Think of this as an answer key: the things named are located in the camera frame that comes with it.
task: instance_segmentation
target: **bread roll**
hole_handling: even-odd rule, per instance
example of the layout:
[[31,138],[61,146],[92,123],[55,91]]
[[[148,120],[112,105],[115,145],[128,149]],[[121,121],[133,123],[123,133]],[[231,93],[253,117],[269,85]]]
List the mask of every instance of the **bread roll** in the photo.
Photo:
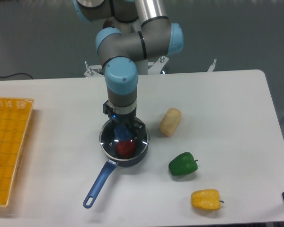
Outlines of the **bread roll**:
[[181,117],[182,117],[181,111],[179,111],[176,108],[170,108],[166,112],[165,116],[163,117],[160,123],[159,126],[160,132],[167,137],[171,137],[176,127],[180,123]]

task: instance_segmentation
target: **green bell pepper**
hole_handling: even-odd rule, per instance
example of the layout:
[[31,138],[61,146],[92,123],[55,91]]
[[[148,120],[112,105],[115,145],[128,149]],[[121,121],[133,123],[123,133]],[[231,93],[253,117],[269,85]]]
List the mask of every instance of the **green bell pepper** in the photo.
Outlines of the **green bell pepper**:
[[170,173],[173,176],[191,174],[198,169],[196,161],[190,152],[184,152],[169,163]]

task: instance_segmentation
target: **blue pan handle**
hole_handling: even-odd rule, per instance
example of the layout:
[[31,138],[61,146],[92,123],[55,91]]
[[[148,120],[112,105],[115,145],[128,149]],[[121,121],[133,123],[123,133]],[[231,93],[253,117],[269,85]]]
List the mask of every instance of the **blue pan handle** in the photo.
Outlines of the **blue pan handle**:
[[87,194],[83,206],[85,208],[91,208],[94,204],[97,196],[99,195],[99,192],[101,191],[105,181],[107,180],[108,176],[116,169],[117,163],[113,160],[108,160],[105,162],[103,168],[101,169],[101,172],[99,173],[96,181],[94,182],[93,186],[91,187],[89,193]]

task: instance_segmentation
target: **blue joint cap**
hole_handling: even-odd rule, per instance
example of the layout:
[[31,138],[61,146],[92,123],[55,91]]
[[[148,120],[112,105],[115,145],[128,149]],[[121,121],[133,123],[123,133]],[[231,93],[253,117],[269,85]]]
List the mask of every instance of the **blue joint cap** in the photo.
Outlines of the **blue joint cap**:
[[98,35],[96,37],[96,50],[97,50],[97,52],[98,52],[98,48],[99,48],[100,44],[102,43],[102,41],[106,37],[108,37],[109,35],[112,35],[112,34],[115,34],[115,33],[122,34],[119,29],[113,28],[113,27],[104,28],[98,33]]
[[133,92],[138,85],[138,71],[134,62],[125,57],[110,60],[105,68],[107,87],[118,95]]
[[183,49],[183,46],[184,46],[184,37],[182,29],[179,24],[172,23],[169,51],[167,52],[167,55],[180,52]]
[[72,0],[72,2],[74,3],[74,7],[76,9],[76,12],[78,14],[78,17],[84,21],[84,22],[90,22],[89,20],[87,20],[87,18],[83,15],[83,13],[81,12],[79,6],[78,6],[78,2],[77,0]]

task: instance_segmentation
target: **metal bracket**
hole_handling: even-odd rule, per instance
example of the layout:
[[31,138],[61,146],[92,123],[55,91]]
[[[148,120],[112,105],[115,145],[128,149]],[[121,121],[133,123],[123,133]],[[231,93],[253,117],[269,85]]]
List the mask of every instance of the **metal bracket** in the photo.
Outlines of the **metal bracket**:
[[[163,71],[163,68],[169,61],[169,58],[166,56],[161,56],[156,62],[148,62],[147,67],[148,67],[148,75],[158,75],[158,74],[165,74]],[[102,66],[101,65],[88,65],[86,61],[85,66],[86,66],[86,71],[84,73],[84,77],[90,78],[90,77],[102,77]]]

